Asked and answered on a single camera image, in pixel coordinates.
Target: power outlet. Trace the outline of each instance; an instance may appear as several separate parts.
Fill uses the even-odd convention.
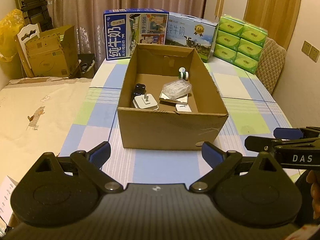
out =
[[[309,56],[309,53],[311,51],[311,47],[312,47],[312,45],[309,42],[304,41],[301,51],[304,54],[306,54],[307,56]]]
[[[314,61],[317,62],[318,58],[319,58],[319,53],[320,51],[318,49],[316,49],[314,46],[312,46],[310,53],[309,53],[309,57]]]

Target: gray ribbed surface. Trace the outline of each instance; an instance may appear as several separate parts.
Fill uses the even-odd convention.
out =
[[[120,194],[105,196],[86,219],[62,228],[21,224],[5,239],[34,240],[281,240],[293,225],[253,229],[219,214],[209,197],[189,193],[183,184],[129,184]]]

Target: wooden door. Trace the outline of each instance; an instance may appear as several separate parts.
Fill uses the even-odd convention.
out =
[[[248,0],[244,20],[268,30],[268,37],[288,49],[301,0]]]

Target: table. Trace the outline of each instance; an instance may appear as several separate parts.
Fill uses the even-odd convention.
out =
[[[124,149],[117,117],[117,104],[129,59],[104,61],[92,80],[60,156],[76,150],[90,150],[102,141],[111,144],[111,157],[102,167],[124,187],[127,183],[185,183],[189,187],[211,167],[201,151]],[[248,135],[273,137],[276,127],[291,127],[278,104],[258,78],[213,57],[205,64],[219,88],[229,112],[214,144],[223,151],[236,150],[245,156],[257,153],[245,149]],[[293,180],[298,170],[286,170]]]

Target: hand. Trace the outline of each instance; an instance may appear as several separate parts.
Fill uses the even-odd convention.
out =
[[[317,180],[317,176],[314,171],[310,171],[307,176],[307,182],[312,183],[311,186],[311,196],[313,198],[313,219],[318,219],[320,217],[320,181]]]

